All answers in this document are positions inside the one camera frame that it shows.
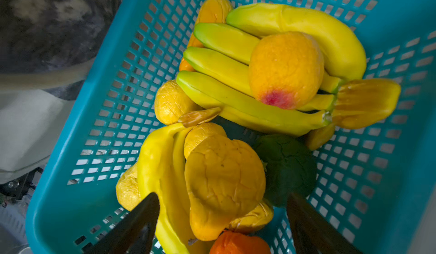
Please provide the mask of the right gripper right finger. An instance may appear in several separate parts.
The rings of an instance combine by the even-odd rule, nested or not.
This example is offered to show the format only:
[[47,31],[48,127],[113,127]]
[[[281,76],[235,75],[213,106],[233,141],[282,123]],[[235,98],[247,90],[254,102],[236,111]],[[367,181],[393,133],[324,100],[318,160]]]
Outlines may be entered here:
[[297,254],[360,254],[305,198],[291,193],[286,212]]

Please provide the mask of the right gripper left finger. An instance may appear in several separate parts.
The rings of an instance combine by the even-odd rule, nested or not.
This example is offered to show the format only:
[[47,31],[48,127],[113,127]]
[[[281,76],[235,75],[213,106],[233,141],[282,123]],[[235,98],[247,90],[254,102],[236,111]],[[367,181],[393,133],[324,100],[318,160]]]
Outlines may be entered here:
[[159,197],[147,195],[112,231],[87,254],[149,254],[160,213]]

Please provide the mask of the cream canvas grocery bag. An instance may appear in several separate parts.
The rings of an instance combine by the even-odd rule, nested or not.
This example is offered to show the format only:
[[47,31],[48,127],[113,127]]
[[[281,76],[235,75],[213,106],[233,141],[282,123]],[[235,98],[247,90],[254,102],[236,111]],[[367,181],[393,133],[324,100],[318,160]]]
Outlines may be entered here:
[[122,0],[1,0],[1,182],[47,163]]

